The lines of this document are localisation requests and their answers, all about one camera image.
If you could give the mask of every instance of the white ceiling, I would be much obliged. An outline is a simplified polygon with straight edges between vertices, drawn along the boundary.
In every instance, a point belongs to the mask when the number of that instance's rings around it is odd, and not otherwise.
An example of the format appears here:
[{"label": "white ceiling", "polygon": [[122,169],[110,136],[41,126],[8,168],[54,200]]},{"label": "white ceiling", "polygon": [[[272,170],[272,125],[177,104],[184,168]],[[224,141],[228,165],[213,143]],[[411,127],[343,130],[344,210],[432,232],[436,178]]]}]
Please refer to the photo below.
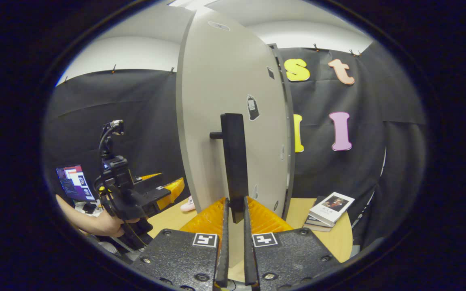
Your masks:
[{"label": "white ceiling", "polygon": [[[182,7],[167,6],[173,0],[161,0],[129,17],[96,40],[118,36],[142,36],[180,44],[192,15]],[[307,21],[338,26],[362,34],[336,16],[303,0],[218,0],[206,7],[218,11],[243,26],[276,21]]]}]

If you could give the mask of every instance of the wooden table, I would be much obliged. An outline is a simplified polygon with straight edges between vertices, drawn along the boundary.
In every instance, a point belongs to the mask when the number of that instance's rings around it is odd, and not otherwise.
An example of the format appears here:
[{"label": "wooden table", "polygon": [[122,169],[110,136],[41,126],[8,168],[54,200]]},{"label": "wooden table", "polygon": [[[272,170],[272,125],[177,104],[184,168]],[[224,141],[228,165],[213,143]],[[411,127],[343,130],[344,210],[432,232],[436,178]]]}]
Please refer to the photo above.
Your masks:
[{"label": "wooden table", "polygon": [[[148,222],[154,228],[148,232],[153,238],[164,228],[178,230],[185,225],[190,219],[197,215],[195,210],[182,212],[180,206],[186,203],[186,199],[180,203],[168,208],[160,214],[154,215],[148,219]],[[309,209],[314,205],[315,198],[291,198],[289,212],[287,214],[287,223],[292,228],[301,228],[309,213]],[[352,253],[352,226],[348,214],[344,213],[335,224],[330,232],[313,233],[328,248],[339,262],[344,262],[350,258]],[[244,282],[244,260],[234,266],[230,266],[228,278]]]}]

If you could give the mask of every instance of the monitor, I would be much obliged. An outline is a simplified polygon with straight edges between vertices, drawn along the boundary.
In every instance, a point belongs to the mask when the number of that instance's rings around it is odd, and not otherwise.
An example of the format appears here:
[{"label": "monitor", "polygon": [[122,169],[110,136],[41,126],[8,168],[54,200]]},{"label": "monitor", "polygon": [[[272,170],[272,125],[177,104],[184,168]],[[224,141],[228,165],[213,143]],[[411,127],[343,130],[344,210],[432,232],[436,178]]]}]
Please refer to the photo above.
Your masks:
[{"label": "monitor", "polygon": [[77,201],[96,201],[84,177],[82,167],[79,164],[76,166],[57,168],[57,175],[68,197]]}]

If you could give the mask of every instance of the black fabric backdrop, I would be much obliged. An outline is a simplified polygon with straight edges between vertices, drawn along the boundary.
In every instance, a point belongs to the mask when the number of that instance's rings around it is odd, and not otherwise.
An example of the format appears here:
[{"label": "black fabric backdrop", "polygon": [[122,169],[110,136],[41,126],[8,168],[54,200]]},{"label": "black fabric backdrop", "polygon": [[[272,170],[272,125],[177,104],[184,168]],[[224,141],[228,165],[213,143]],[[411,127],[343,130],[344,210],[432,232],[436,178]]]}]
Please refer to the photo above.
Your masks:
[{"label": "black fabric backdrop", "polygon": [[[352,223],[360,218],[353,228],[354,244],[365,247],[398,226],[416,198],[426,153],[419,96],[376,43],[360,57],[308,48],[280,52],[282,63],[303,59],[311,73],[307,81],[290,82],[294,113],[303,117],[305,147],[296,153],[292,196],[315,198],[335,191],[355,198],[348,215]],[[333,59],[349,66],[354,84],[338,80],[328,65]],[[52,184],[60,187],[55,167],[71,164],[81,164],[86,178],[94,181],[102,125],[115,119],[124,120],[126,132],[115,138],[115,153],[128,159],[133,175],[163,172],[166,183],[185,177],[175,80],[175,73],[165,71],[118,70],[85,74],[57,86],[44,127],[44,162]],[[350,114],[349,151],[331,149],[334,128],[328,115],[335,111]],[[177,202],[188,196],[186,187]]]}]

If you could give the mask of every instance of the stack of books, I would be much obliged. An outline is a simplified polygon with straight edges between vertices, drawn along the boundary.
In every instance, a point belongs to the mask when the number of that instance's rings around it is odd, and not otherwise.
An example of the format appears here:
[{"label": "stack of books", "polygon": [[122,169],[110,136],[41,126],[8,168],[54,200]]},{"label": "stack of books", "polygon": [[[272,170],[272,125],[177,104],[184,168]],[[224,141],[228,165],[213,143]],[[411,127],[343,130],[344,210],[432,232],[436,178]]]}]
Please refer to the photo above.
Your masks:
[{"label": "stack of books", "polygon": [[303,227],[319,232],[331,231],[339,217],[346,212],[354,200],[337,192],[333,192],[327,197],[318,196]]}]

